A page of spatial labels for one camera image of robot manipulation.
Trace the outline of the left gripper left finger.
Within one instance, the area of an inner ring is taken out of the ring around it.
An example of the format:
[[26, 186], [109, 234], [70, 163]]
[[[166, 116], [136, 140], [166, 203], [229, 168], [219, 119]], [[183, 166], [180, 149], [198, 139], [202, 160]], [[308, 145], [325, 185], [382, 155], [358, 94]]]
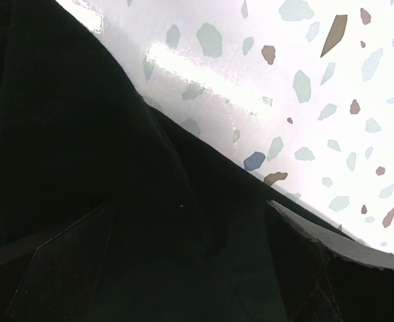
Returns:
[[115, 212], [105, 203], [39, 246], [6, 311], [14, 321], [85, 321]]

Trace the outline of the black t shirt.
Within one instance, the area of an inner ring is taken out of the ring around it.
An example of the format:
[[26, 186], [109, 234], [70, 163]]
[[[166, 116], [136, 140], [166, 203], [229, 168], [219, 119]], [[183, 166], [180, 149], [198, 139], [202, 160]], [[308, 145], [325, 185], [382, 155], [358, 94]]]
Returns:
[[36, 249], [115, 212], [85, 321], [288, 321], [267, 202], [298, 208], [150, 107], [55, 1], [0, 1], [0, 321]]

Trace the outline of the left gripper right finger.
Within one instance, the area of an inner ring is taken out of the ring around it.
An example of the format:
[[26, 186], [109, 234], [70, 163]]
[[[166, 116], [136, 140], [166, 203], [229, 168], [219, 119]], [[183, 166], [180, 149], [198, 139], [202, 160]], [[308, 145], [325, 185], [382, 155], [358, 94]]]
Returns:
[[288, 321], [394, 321], [394, 254], [269, 201], [267, 235]]

